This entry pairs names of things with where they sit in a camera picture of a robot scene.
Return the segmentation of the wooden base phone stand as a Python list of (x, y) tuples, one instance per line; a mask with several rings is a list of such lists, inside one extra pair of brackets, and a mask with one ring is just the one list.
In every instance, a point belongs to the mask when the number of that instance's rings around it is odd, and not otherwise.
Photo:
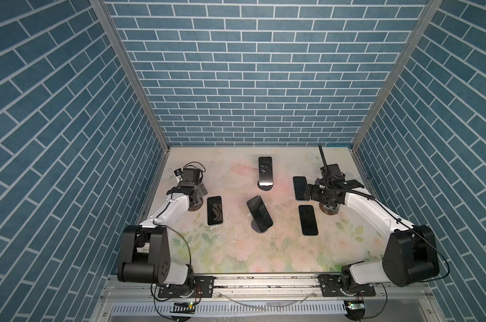
[(320, 210), (326, 215), (336, 215), (339, 212), (340, 205), (326, 205), (319, 203)]

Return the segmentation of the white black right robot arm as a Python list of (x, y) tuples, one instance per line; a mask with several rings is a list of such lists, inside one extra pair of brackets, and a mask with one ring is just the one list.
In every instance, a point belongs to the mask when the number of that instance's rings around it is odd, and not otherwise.
[(427, 225), (416, 225), (382, 204), (356, 180), (346, 180), (337, 164), (323, 165), (321, 178), (308, 185), (305, 196), (319, 202), (327, 213), (341, 205), (355, 211), (386, 241), (382, 259), (342, 267), (340, 287), (344, 292), (372, 283), (393, 283), (405, 287), (413, 283), (442, 280), (440, 263), (447, 259), (437, 250), (436, 236)]

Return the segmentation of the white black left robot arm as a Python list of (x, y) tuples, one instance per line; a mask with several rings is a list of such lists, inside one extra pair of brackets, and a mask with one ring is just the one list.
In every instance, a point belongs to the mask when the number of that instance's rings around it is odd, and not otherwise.
[(118, 258), (120, 282), (193, 289), (192, 264), (171, 259), (169, 231), (183, 214), (202, 207), (207, 194), (204, 172), (190, 164), (177, 169), (178, 183), (166, 192), (165, 202), (148, 219), (125, 228)]

